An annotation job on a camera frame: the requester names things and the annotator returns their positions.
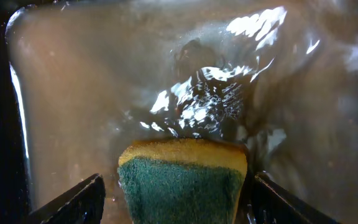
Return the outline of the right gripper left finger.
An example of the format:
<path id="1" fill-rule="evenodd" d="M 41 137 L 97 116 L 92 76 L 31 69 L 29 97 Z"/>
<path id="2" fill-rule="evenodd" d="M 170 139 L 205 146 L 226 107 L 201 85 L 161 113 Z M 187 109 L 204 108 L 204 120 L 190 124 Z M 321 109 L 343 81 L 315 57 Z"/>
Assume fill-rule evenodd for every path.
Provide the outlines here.
<path id="1" fill-rule="evenodd" d="M 93 174 L 26 217 L 33 224 L 100 224 L 106 189 L 102 175 Z"/>

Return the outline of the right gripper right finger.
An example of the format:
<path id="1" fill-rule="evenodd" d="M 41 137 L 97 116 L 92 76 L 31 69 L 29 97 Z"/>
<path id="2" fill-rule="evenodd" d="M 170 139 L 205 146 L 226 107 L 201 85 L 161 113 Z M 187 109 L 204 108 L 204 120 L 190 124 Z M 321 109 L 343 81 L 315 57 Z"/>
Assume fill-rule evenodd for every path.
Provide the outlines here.
<path id="1" fill-rule="evenodd" d="M 251 205 L 256 223 L 338 224 L 270 180 L 264 173 L 253 177 Z"/>

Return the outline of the green yellow sponge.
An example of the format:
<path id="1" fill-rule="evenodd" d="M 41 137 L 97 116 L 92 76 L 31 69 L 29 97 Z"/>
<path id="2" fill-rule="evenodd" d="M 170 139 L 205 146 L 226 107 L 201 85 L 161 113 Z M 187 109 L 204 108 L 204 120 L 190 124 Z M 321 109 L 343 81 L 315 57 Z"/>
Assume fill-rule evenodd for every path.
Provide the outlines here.
<path id="1" fill-rule="evenodd" d="M 133 223 L 234 223 L 246 148 L 205 139 L 141 141 L 117 173 Z"/>

